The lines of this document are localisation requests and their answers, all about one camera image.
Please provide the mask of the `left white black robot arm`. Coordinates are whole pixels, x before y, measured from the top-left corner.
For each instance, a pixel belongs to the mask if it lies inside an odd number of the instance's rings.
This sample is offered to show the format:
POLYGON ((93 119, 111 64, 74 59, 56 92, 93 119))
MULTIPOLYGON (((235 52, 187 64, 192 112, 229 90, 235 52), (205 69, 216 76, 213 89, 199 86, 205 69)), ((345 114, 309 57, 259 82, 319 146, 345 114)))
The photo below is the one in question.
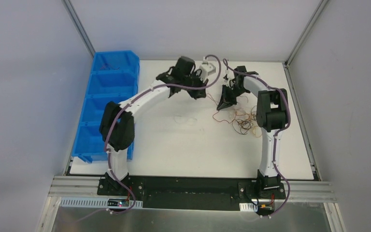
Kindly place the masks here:
POLYGON ((115 195, 123 195, 128 189, 124 179, 128 176, 126 150, 134 142, 136 120, 181 90, 194 99, 206 97, 208 76, 215 72, 215 65, 206 59, 196 67, 194 60, 181 56, 174 66, 159 74, 148 89, 125 101, 106 104, 99 132, 107 154, 106 173, 112 179, 109 188, 115 195))

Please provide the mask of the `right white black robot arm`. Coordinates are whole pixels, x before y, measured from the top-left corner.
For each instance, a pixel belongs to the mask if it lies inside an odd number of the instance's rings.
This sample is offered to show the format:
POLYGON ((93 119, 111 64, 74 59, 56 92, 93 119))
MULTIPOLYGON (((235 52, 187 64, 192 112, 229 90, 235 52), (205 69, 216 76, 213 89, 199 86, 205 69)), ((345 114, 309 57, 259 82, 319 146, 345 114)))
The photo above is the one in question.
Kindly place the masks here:
POLYGON ((262 156, 254 193, 267 198, 279 192, 282 180, 279 170, 280 140, 283 131, 290 126, 287 91, 269 86, 257 72, 249 72, 245 66, 238 66, 232 71, 234 78, 222 86, 217 110, 236 105, 237 97, 244 93, 256 96, 256 122, 262 132, 262 156))

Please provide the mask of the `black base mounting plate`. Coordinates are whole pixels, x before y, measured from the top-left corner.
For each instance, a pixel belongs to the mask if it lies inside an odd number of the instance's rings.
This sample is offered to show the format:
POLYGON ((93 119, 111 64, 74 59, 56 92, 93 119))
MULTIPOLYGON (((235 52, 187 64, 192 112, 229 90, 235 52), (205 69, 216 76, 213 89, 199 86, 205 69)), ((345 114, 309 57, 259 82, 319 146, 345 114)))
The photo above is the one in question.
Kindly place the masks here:
POLYGON ((120 182, 105 174, 97 194, 122 197, 112 206, 126 206, 127 200, 143 208, 237 211, 243 203, 273 208, 275 200, 285 200, 283 183, 269 188, 263 180, 250 178, 157 177, 128 175, 120 182))

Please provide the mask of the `right corner aluminium post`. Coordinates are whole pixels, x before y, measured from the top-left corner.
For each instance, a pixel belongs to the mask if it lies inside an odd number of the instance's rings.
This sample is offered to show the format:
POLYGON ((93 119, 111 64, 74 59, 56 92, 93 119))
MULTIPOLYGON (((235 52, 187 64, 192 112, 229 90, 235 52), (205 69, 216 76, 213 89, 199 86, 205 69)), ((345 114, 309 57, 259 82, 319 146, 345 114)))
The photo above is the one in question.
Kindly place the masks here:
POLYGON ((297 56, 298 52, 302 48, 303 44, 305 43, 306 39, 310 35, 313 27, 317 23, 319 17, 323 13, 326 6, 330 3, 330 0, 320 0, 316 9, 314 10, 313 14, 311 15, 309 21, 307 22, 304 30, 302 31, 300 37, 298 38, 297 42, 295 43, 293 49, 291 50, 288 58, 285 61, 285 66, 288 68, 295 57, 297 56))

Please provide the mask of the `corner aluminium post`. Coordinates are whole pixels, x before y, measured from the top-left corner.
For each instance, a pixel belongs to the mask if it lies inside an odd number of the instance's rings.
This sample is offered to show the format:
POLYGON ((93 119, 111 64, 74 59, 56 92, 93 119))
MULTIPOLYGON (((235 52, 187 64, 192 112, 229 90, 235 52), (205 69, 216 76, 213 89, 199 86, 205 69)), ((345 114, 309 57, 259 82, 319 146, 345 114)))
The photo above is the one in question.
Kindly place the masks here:
POLYGON ((91 57, 93 58, 94 55, 95 55, 95 48, 84 28, 84 25, 82 24, 79 16, 78 16, 78 13, 72 3, 71 0, 61 0, 62 4, 64 5, 69 17, 71 18, 71 21, 74 25, 74 27, 76 28, 83 44, 85 45, 87 51, 89 52, 89 54, 91 55, 91 57))
POLYGON ((300 37, 298 38, 297 42, 295 43, 293 49, 291 50, 288 58, 285 61, 285 66, 288 68, 295 57, 297 56, 298 52, 302 48, 303 44, 305 43, 306 39, 310 35, 313 27, 317 23, 319 17, 323 13, 326 6, 330 3, 330 0, 320 0, 316 9, 314 10, 313 14, 311 15, 309 21, 307 22, 304 30, 302 31, 300 37))

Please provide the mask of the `left corner aluminium post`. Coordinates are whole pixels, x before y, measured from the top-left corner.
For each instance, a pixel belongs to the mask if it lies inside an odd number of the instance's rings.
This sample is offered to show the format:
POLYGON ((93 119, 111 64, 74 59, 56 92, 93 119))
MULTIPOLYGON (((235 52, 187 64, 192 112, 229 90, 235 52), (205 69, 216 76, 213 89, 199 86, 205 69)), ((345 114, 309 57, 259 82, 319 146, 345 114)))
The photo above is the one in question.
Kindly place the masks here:
POLYGON ((85 45, 87 51, 89 52, 89 54, 91 55, 91 57, 93 58, 94 55, 95 55, 95 48, 84 28, 84 25, 82 24, 79 16, 78 16, 78 13, 72 3, 71 0, 61 0, 62 4, 64 5, 69 17, 71 18, 71 21, 74 25, 74 27, 76 28, 83 44, 85 45))

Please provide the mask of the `aluminium frame rail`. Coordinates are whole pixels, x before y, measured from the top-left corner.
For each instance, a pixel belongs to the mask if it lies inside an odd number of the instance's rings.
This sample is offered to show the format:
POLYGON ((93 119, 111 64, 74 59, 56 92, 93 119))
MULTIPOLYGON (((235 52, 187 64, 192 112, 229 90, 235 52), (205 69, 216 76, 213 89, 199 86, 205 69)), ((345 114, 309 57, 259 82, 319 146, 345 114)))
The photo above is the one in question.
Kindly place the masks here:
MULTIPOLYGON (((55 176, 48 196, 97 197, 100 177, 92 176, 55 176)), ((332 184, 326 181, 290 180, 290 201, 335 203, 337 197, 332 184)))

